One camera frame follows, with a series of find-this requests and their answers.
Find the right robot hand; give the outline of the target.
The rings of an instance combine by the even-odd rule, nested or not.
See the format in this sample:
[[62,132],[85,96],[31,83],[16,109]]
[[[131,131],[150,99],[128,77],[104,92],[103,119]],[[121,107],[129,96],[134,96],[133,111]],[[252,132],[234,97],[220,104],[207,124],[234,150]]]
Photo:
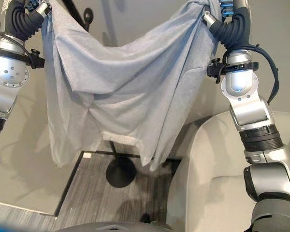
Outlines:
[[251,15],[247,0],[233,1],[232,19],[228,23],[216,19],[206,8],[203,23],[226,49],[249,44]]

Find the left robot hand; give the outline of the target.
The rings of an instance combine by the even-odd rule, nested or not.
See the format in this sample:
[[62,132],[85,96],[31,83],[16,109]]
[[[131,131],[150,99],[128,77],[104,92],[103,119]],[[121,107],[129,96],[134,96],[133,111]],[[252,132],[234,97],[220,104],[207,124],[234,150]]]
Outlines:
[[41,27],[44,19],[51,12],[51,5],[45,1],[34,5],[30,2],[29,12],[26,13],[24,0],[9,1],[4,13],[4,33],[19,40],[26,41]]

